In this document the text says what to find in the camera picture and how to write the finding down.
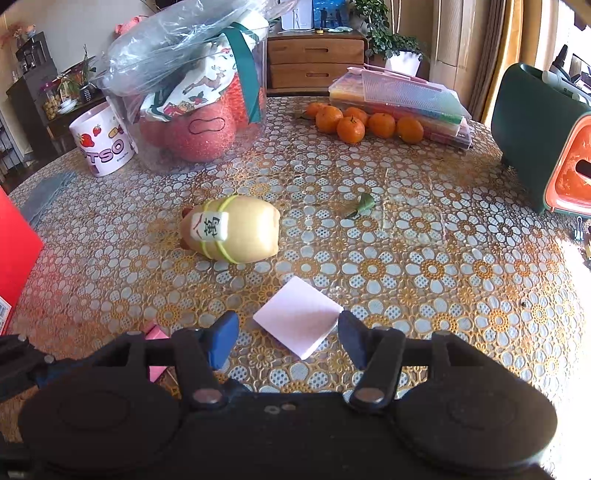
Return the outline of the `pink strawberry mug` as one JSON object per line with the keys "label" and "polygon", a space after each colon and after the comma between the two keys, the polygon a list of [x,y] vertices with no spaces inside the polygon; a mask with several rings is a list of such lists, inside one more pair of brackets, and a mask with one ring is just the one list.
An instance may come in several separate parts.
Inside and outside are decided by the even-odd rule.
{"label": "pink strawberry mug", "polygon": [[135,154],[130,137],[108,102],[76,118],[69,125],[69,130],[95,177],[114,173]]}

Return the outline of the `white board frame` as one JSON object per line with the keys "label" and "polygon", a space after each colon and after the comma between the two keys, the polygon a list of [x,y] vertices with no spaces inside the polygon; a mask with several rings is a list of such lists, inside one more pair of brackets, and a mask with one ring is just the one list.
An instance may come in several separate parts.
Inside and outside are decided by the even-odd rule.
{"label": "white board frame", "polygon": [[312,7],[309,5],[297,6],[280,17],[280,25],[286,31],[311,30],[312,26],[314,26]]}

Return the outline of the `pink plush doll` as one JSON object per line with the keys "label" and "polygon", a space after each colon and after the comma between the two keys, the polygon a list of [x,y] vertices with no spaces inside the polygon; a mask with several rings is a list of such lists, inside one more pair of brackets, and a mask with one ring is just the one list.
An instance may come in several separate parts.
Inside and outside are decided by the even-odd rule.
{"label": "pink plush doll", "polygon": [[117,24],[114,28],[114,33],[117,36],[121,36],[126,34],[129,30],[131,30],[134,26],[138,25],[143,20],[147,19],[146,15],[136,15],[133,16],[130,20]]}

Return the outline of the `green orange tissue box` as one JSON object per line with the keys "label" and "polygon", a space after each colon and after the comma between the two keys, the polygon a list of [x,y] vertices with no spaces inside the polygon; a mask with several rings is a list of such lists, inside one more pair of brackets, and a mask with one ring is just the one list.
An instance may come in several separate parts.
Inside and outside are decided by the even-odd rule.
{"label": "green orange tissue box", "polygon": [[590,216],[590,106],[518,63],[501,81],[491,131],[502,162],[515,168],[532,207]]}

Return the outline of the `tall green potted plant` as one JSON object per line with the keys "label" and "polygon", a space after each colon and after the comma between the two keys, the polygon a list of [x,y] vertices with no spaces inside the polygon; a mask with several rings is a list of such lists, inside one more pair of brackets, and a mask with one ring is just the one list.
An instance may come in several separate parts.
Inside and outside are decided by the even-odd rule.
{"label": "tall green potted plant", "polygon": [[404,53],[422,60],[431,49],[432,1],[349,1],[349,23],[366,39],[366,61],[385,66]]}

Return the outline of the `wooden tv cabinet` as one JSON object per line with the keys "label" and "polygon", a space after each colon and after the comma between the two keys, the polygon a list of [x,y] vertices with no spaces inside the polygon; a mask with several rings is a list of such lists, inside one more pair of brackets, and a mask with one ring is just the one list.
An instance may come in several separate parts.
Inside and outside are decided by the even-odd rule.
{"label": "wooden tv cabinet", "polygon": [[328,93],[349,67],[365,63],[367,41],[359,32],[280,31],[267,40],[267,92]]}

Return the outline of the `clear bin with plastic bag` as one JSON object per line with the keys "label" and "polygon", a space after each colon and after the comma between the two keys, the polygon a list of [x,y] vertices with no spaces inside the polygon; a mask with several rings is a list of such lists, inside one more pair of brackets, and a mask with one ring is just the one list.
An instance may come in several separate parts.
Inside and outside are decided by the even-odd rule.
{"label": "clear bin with plastic bag", "polygon": [[294,6],[180,1],[108,47],[94,82],[147,169],[202,169],[249,152],[266,128],[270,21]]}

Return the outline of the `stack of colourful folders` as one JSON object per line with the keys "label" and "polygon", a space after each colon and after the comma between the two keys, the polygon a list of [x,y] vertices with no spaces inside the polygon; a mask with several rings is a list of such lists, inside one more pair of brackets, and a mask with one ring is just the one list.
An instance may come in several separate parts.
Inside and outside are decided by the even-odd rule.
{"label": "stack of colourful folders", "polygon": [[373,113],[388,113],[399,120],[416,118],[425,136],[435,142],[467,150],[472,146],[471,114],[458,94],[427,80],[381,67],[349,67],[329,86],[331,102]]}

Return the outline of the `blue picture book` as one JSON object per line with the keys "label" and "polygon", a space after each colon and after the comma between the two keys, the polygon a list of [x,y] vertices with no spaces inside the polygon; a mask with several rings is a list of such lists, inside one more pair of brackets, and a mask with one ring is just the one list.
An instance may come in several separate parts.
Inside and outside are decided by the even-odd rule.
{"label": "blue picture book", "polygon": [[349,25],[346,0],[314,0],[312,19],[317,29],[331,29]]}

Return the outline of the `red white cardboard box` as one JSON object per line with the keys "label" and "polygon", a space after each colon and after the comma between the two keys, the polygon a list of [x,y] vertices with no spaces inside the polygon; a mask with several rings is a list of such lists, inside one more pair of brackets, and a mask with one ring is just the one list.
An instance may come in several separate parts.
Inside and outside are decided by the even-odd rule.
{"label": "red white cardboard box", "polygon": [[7,332],[27,279],[40,255],[43,242],[20,211],[1,190],[0,295],[1,334]]}

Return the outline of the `pink sticky note pad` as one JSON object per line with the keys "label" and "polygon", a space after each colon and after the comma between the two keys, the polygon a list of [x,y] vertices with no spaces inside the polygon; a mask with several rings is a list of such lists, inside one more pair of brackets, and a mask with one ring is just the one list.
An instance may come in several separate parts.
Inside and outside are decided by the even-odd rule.
{"label": "pink sticky note pad", "polygon": [[334,330],[341,313],[338,303],[303,279],[293,277],[256,311],[253,320],[305,360]]}

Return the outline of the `orange tangerine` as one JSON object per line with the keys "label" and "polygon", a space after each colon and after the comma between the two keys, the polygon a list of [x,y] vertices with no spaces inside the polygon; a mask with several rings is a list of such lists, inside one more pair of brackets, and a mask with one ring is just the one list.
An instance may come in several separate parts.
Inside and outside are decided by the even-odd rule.
{"label": "orange tangerine", "polygon": [[366,135],[363,121],[353,116],[346,116],[339,120],[337,135],[346,144],[358,144]]}
{"label": "orange tangerine", "polygon": [[315,114],[315,126],[325,134],[334,134],[338,130],[339,122],[344,118],[342,111],[332,105],[325,105]]}
{"label": "orange tangerine", "polygon": [[315,116],[317,116],[318,113],[320,113],[322,111],[322,109],[324,109],[325,107],[328,107],[327,103],[311,102],[305,108],[304,115],[308,119],[315,119]]}
{"label": "orange tangerine", "polygon": [[396,119],[388,113],[374,113],[367,121],[370,132],[382,139],[389,139],[396,131]]}
{"label": "orange tangerine", "polygon": [[401,117],[397,124],[400,139],[407,144],[418,144],[424,138],[424,127],[412,116]]}

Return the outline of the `green leaf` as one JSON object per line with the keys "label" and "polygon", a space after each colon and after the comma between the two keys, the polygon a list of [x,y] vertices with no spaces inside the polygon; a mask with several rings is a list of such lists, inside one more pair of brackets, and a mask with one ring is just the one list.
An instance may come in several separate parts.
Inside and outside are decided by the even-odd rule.
{"label": "green leaf", "polygon": [[376,205],[376,201],[374,197],[369,193],[363,193],[356,206],[349,211],[349,213],[345,216],[346,219],[355,219],[359,217],[361,214],[365,212],[369,212],[372,210]]}

